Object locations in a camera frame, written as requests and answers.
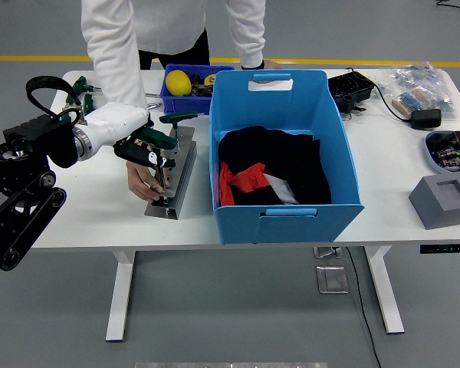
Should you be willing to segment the person's right hand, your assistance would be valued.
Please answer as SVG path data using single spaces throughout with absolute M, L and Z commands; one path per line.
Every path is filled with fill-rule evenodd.
M 160 200 L 164 192 L 160 174 L 152 174 L 150 169 L 130 161 L 126 161 L 127 182 L 130 191 L 149 203 Z

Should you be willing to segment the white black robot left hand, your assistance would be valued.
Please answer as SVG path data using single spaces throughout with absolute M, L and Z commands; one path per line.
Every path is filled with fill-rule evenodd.
M 150 125 L 149 111 L 109 102 L 89 113 L 84 125 L 74 127 L 79 160 L 93 157 L 102 146 L 112 146 L 115 154 L 149 168 L 174 168 L 176 161 L 159 150 L 172 150 L 177 140 Z

